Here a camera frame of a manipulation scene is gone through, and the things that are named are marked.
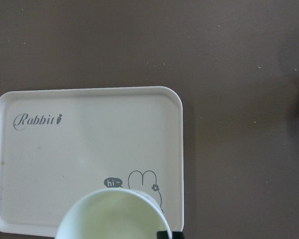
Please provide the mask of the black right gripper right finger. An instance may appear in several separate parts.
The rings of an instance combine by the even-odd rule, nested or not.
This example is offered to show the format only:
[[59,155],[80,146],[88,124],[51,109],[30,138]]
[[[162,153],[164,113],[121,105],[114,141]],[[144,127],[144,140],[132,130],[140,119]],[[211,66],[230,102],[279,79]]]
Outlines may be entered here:
[[184,239],[183,232],[172,232],[172,239]]

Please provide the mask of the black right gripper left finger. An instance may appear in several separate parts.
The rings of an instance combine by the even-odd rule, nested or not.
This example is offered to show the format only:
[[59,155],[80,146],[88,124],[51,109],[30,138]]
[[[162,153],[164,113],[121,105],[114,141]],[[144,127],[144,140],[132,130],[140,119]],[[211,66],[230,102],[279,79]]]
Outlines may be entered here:
[[156,233],[157,239],[168,239],[168,233],[167,231],[159,231]]

